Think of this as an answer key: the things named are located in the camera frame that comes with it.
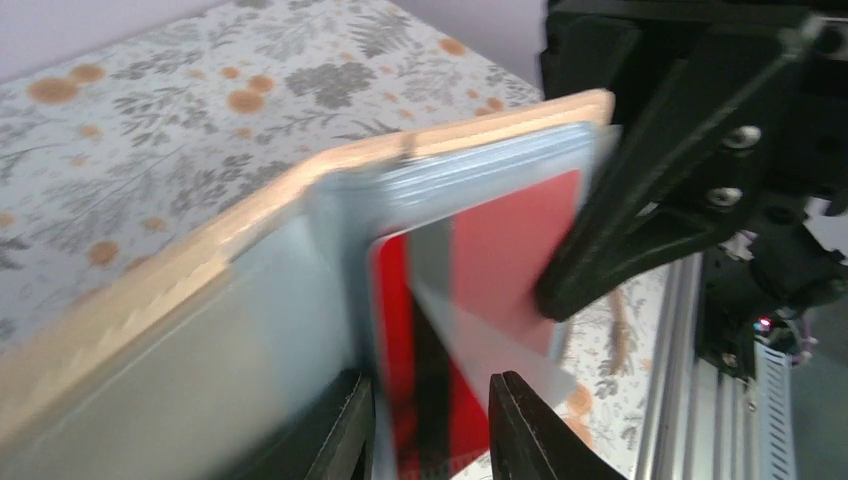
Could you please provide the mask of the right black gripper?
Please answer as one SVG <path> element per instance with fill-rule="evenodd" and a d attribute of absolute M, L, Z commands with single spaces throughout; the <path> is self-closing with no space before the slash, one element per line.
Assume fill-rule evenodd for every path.
<path fill-rule="evenodd" d="M 843 1 L 552 1 L 543 91 L 615 97 L 622 129 L 536 287 L 563 321 L 745 228 L 766 191 L 847 210 Z"/>

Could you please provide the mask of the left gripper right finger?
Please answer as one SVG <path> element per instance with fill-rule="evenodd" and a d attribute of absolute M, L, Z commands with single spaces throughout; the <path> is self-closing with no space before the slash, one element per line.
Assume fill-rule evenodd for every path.
<path fill-rule="evenodd" d="M 489 383 L 489 437 L 495 480 L 623 480 L 516 372 Z"/>

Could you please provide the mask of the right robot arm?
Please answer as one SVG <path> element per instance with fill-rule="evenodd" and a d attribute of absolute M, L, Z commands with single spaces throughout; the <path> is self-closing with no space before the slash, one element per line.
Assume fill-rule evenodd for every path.
<path fill-rule="evenodd" d="M 805 226 L 847 209 L 843 1 L 551 1 L 543 90 L 613 93 L 621 137 L 535 289 L 564 321 L 701 254 L 695 350 L 754 372 L 754 323 L 847 292 L 847 254 Z"/>

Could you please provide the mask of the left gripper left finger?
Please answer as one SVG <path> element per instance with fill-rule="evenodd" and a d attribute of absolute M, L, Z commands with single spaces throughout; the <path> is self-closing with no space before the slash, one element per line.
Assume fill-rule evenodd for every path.
<path fill-rule="evenodd" d="M 220 479 L 370 479 L 375 405 L 371 379 L 341 372 L 315 401 Z"/>

